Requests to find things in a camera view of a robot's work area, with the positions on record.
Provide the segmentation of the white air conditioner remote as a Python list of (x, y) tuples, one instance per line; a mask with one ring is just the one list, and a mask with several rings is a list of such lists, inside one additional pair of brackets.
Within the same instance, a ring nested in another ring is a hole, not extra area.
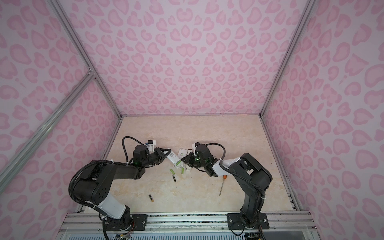
[(176, 166), (176, 163), (178, 161), (181, 161), (181, 159), (173, 151), (169, 155), (167, 155), (167, 159), (170, 160), (173, 163), (175, 168), (180, 169), (182, 167), (182, 164), (181, 164), (180, 167)]

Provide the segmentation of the orange handled screwdriver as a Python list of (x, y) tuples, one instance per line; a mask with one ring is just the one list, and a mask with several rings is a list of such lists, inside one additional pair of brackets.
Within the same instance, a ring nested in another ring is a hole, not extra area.
[(223, 175), (223, 180), (222, 180), (222, 184), (221, 184), (221, 188), (220, 188), (219, 196), (221, 196), (221, 194), (222, 194), (222, 191), (223, 191), (223, 187), (224, 187), (224, 183), (225, 183), (226, 178), (227, 178), (227, 175)]

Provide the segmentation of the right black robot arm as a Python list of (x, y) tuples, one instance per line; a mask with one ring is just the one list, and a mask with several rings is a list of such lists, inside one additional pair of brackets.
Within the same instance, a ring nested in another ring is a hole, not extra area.
[(195, 143), (192, 152), (181, 158), (186, 166), (206, 173), (209, 177), (233, 176), (245, 200), (240, 210), (240, 224), (246, 229), (263, 230), (262, 207), (266, 191), (273, 181), (272, 174), (251, 154), (225, 160), (226, 149), (219, 143)]

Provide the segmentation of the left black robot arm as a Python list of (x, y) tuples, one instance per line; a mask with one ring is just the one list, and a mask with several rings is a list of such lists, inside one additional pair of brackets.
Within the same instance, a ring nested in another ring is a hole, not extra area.
[(128, 206), (110, 193), (115, 180), (139, 180), (146, 169), (158, 166), (171, 155), (171, 149), (156, 148), (154, 141), (142, 143), (123, 137), (126, 162), (94, 160), (78, 170), (69, 183), (69, 195), (76, 203), (99, 213), (103, 232), (132, 231), (135, 222)]

